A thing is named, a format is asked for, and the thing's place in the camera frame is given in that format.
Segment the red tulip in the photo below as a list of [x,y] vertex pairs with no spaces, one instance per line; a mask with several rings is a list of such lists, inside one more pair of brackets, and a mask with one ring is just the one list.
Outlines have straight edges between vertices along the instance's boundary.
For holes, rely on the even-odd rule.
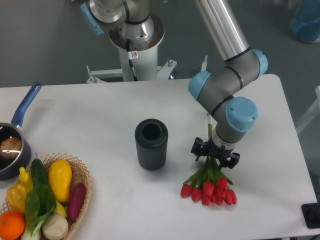
[[192,187],[189,186],[188,184],[185,184],[182,186],[181,188],[181,192],[180,192],[180,195],[181,197],[183,197],[184,199],[189,197],[192,193]]
[[202,202],[202,205],[210,206],[210,204],[211,204],[210,198],[205,194],[202,194],[201,202]]
[[231,205],[233,203],[232,201],[232,196],[231,196],[231,191],[227,190],[225,197],[224,197],[224,202],[228,205]]
[[236,204],[237,203],[237,196],[232,189],[230,190],[230,194],[231,194],[231,198],[232,198],[232,204]]
[[211,182],[211,181],[205,181],[205,182],[203,183],[202,189],[203,189],[203,194],[204,194],[204,195],[207,195],[207,196],[209,197],[209,196],[211,196],[212,193],[214,192],[214,190],[215,190],[215,185],[214,185],[214,183]]
[[217,197],[215,203],[220,206],[224,203],[224,199],[221,197]]
[[192,189],[191,198],[192,201],[198,202],[202,197],[202,189],[199,187],[194,187]]
[[210,202],[214,203],[217,199],[217,195],[215,194],[215,192],[212,193],[211,197],[210,197]]
[[225,177],[220,177],[216,181],[216,186],[221,190],[221,191],[226,191],[228,190],[228,180]]
[[215,193],[217,199],[223,200],[226,196],[227,191],[222,191],[220,188],[216,187],[214,189],[214,193]]

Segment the fake vegetable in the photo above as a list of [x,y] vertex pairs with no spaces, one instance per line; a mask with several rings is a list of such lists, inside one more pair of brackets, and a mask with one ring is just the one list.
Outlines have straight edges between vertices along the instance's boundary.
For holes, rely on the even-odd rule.
[[43,184],[50,186],[47,178],[47,173],[42,161],[38,158],[34,159],[31,163],[31,176],[33,185]]
[[55,207],[56,201],[51,189],[42,183],[35,184],[34,188],[26,195],[26,226],[21,240],[39,240],[41,226],[54,211]]
[[4,158],[15,159],[22,148],[22,141],[17,137],[10,137],[2,141],[0,155]]
[[64,218],[66,218],[67,217],[67,213],[66,213],[66,210],[65,210],[64,206],[62,206],[58,201],[55,201],[55,202],[56,202],[56,208],[53,211],[53,213],[54,214],[60,214]]
[[50,215],[42,226],[44,236],[49,240],[61,240],[69,231],[66,218],[60,214]]
[[48,179],[55,200],[64,204],[68,202],[71,188],[72,170],[66,160],[58,159],[51,164]]
[[25,185],[29,191],[34,188],[34,183],[32,182],[31,174],[28,173],[25,168],[22,166],[19,168],[20,174],[19,179],[20,182]]
[[87,194],[87,188],[83,182],[76,184],[70,194],[66,212],[70,221],[75,222],[79,216]]
[[3,240],[15,240],[25,230],[25,219],[22,213],[6,211],[0,216],[0,238]]
[[25,213],[29,190],[23,184],[16,184],[6,191],[6,200],[13,211]]

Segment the blue pan handle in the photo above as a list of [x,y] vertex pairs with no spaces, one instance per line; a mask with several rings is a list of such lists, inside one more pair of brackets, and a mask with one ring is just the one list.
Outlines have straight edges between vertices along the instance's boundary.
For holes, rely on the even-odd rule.
[[11,120],[11,124],[13,124],[16,127],[21,127],[22,122],[24,121],[25,113],[31,104],[31,102],[34,100],[35,96],[38,94],[39,90],[41,89],[42,84],[40,82],[36,82],[33,84],[31,89],[28,91],[18,108],[16,109],[13,118]]

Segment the yellow bell pepper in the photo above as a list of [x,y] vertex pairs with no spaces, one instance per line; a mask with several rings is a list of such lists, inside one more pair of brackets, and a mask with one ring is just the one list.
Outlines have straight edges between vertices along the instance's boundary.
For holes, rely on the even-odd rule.
[[55,200],[66,204],[70,196],[72,170],[66,160],[58,159],[51,164],[48,174],[49,185]]
[[28,188],[23,184],[13,185],[6,191],[6,200],[11,210],[25,214],[26,197],[28,192]]
[[31,174],[28,173],[23,166],[19,168],[19,171],[20,182],[25,185],[29,191],[32,190],[34,188],[34,184],[32,182]]

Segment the black cable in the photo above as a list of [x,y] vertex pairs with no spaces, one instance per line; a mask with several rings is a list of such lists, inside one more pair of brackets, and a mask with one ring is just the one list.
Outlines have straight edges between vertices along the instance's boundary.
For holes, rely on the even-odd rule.
[[309,240],[315,240],[317,237],[319,237],[320,234],[314,235],[312,238],[310,238]]
[[[126,51],[127,51],[127,53],[130,52],[130,39],[126,40]],[[137,75],[135,72],[135,68],[134,68],[134,64],[132,62],[132,59],[129,59],[129,65],[130,65],[130,68],[132,69],[132,72],[133,72],[133,79],[135,82],[137,82],[138,78],[137,78]]]

